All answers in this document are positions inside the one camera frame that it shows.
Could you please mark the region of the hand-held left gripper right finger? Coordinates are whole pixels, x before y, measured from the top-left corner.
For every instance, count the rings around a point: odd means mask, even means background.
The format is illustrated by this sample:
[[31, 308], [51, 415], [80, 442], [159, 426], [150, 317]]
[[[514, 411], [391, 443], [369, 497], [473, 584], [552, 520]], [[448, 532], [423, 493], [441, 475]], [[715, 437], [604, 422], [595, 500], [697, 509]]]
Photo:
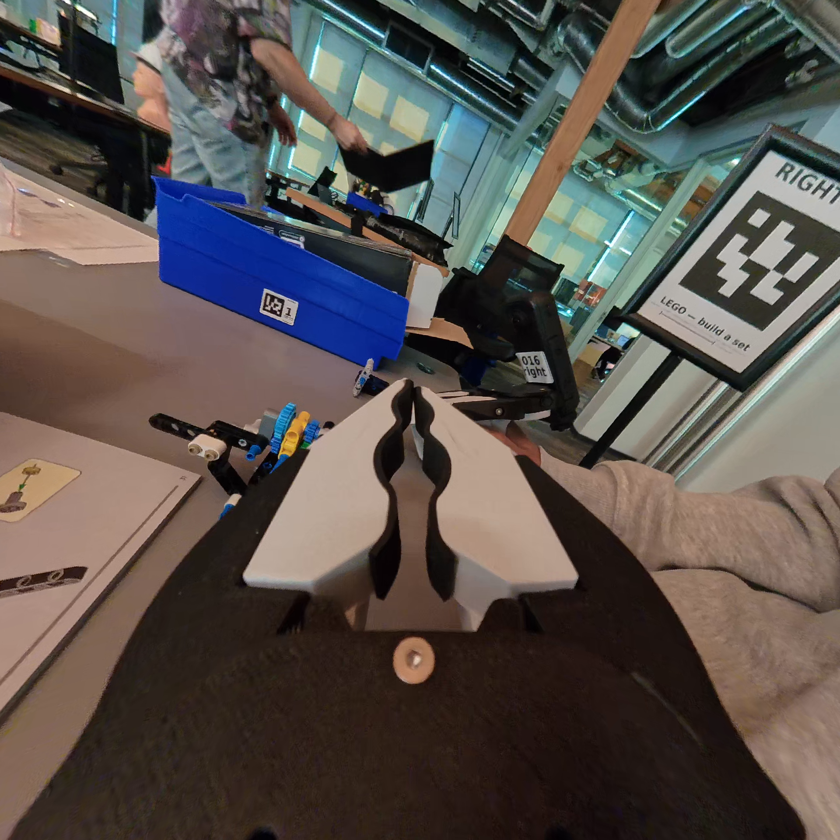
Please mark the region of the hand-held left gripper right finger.
[[434, 491], [427, 574], [475, 632], [491, 605], [570, 591], [569, 554], [512, 450], [424, 386], [415, 388], [415, 441]]

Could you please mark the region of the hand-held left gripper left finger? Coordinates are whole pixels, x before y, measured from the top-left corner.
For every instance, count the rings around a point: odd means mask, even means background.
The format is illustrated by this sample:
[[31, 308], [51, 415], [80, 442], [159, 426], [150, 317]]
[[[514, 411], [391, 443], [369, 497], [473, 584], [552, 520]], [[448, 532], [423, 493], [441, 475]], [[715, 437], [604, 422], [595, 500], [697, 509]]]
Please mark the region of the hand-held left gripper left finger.
[[402, 557], [392, 479], [413, 394], [411, 380], [395, 381], [281, 468], [285, 493], [243, 572], [266, 632], [313, 602], [363, 631], [371, 599], [391, 590]]

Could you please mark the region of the multicoloured lego gear assembly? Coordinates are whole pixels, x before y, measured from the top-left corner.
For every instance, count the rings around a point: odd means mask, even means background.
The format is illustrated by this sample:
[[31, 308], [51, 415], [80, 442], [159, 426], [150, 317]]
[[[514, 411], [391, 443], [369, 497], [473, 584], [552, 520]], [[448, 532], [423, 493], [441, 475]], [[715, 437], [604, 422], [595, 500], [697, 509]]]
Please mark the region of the multicoloured lego gear assembly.
[[[297, 452], [309, 449], [334, 427], [333, 422], [320, 423], [308, 412], [298, 410], [292, 402], [279, 411], [265, 410], [260, 419], [245, 427], [218, 420], [199, 427], [162, 413], [151, 415], [149, 425], [185, 440], [188, 452], [206, 464], [211, 477], [227, 494], [220, 518], [234, 510], [252, 487], [276, 472]], [[242, 477], [230, 463], [236, 450], [255, 466], [249, 478]]]

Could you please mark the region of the person's right forearm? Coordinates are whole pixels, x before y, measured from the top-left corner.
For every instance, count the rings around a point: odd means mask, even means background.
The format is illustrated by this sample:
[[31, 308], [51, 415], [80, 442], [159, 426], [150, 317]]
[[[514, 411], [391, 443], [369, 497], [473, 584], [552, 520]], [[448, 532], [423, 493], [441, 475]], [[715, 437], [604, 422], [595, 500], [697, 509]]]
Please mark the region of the person's right forearm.
[[668, 598], [807, 838], [839, 838], [839, 471], [729, 493], [628, 461], [541, 466]]

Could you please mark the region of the lego instruction booklet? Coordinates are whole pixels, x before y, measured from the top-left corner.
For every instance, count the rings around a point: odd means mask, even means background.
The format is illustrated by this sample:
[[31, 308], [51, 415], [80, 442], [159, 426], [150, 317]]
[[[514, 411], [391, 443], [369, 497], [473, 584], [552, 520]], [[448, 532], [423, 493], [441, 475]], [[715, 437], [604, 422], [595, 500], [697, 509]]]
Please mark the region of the lego instruction booklet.
[[199, 481], [188, 470], [2, 413], [2, 719]]

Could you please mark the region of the person's right hand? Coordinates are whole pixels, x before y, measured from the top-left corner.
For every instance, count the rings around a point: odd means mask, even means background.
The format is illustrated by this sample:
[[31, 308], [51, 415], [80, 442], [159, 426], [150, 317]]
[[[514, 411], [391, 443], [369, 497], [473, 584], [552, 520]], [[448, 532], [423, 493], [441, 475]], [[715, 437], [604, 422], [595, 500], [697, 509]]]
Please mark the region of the person's right hand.
[[487, 432], [508, 446], [516, 456], [530, 459], [536, 466], [542, 465], [542, 450], [515, 421], [510, 421], [504, 430], [487, 427]]

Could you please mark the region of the black tabletop equipment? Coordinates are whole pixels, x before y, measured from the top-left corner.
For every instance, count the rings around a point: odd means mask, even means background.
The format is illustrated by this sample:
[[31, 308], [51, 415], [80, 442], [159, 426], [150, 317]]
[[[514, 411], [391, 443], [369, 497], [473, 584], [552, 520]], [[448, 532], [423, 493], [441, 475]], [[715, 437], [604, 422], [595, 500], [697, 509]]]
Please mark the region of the black tabletop equipment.
[[393, 215], [384, 205], [378, 205], [361, 194], [342, 196], [330, 185], [315, 182], [310, 185], [272, 170], [267, 170], [264, 205], [268, 209], [298, 220], [324, 227], [346, 228], [358, 234], [380, 236], [436, 264], [445, 262], [453, 247], [446, 238], [437, 235], [412, 219]]

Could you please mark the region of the black folder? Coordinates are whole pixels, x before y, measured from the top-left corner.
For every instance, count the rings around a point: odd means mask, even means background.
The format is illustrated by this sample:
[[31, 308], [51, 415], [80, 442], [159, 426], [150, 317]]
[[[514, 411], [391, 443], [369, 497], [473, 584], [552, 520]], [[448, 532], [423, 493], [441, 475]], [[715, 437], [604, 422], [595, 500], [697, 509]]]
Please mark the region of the black folder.
[[399, 192], [427, 182], [431, 177], [435, 141], [426, 140], [402, 150], [383, 154], [341, 150], [348, 173], [385, 193]]

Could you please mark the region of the blue plastic bin with tag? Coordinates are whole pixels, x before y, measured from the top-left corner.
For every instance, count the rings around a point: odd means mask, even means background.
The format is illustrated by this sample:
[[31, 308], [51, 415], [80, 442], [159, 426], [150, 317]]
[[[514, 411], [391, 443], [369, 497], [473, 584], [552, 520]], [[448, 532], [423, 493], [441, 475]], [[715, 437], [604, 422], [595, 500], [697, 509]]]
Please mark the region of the blue plastic bin with tag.
[[403, 295], [251, 222], [241, 194], [154, 181], [164, 284], [347, 361], [397, 359]]

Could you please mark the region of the framed sign on black stand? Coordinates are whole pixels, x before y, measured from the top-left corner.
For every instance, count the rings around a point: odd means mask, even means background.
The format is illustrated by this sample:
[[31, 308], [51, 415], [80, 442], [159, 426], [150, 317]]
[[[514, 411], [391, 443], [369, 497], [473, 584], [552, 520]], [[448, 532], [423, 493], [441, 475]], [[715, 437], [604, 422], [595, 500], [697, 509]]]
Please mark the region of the framed sign on black stand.
[[771, 124], [622, 312], [668, 351], [580, 462], [689, 362], [745, 393], [838, 314], [838, 153]]

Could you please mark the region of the white paper sheets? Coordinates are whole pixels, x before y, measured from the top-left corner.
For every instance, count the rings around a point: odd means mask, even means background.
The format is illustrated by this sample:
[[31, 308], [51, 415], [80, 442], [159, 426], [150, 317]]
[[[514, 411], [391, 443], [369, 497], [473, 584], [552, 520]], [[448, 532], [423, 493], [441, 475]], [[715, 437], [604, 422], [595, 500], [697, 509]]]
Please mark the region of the white paper sheets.
[[75, 197], [61, 196], [7, 170], [18, 186], [24, 186], [50, 201], [63, 203], [66, 209], [58, 211], [57, 217], [53, 218], [48, 217], [48, 209], [37, 213], [19, 238], [1, 236], [2, 253], [46, 252], [80, 266], [158, 261], [158, 241], [150, 234], [102, 215], [98, 210], [82, 205]]

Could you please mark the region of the clear plastic bag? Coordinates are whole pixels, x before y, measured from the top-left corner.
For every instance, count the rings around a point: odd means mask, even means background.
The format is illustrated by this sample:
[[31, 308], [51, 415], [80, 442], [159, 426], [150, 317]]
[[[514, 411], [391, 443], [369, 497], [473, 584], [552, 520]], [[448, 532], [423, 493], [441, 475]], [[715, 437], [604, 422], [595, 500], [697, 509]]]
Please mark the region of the clear plastic bag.
[[25, 226], [31, 224], [36, 214], [49, 210], [48, 217], [57, 217], [65, 204], [50, 201], [32, 190], [17, 185], [4, 164], [1, 164], [1, 236], [19, 238]]

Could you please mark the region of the dark wooden desk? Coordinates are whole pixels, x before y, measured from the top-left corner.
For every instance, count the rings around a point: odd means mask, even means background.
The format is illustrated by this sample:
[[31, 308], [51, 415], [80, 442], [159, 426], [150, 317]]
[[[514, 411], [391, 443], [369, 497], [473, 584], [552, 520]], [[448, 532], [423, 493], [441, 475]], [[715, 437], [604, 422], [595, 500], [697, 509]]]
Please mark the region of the dark wooden desk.
[[2, 61], [2, 156], [142, 221], [170, 134], [45, 73]]

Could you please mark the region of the wooden post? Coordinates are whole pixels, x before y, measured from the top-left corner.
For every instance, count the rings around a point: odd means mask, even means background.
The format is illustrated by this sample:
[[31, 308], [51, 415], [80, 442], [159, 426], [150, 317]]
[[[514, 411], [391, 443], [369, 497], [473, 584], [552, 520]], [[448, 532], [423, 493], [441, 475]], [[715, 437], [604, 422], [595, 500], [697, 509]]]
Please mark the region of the wooden post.
[[587, 67], [520, 200], [505, 235], [529, 245], [559, 185], [631, 58], [659, 1], [623, 1]]

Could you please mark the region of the grey ventilation duct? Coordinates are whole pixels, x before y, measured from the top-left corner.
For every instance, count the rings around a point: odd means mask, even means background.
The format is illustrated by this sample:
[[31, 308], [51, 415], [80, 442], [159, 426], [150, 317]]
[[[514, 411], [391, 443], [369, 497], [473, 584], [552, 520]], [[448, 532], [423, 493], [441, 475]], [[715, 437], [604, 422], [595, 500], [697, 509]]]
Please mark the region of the grey ventilation duct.
[[676, 2], [656, 14], [605, 100], [625, 128], [695, 128], [838, 77], [838, 2]]

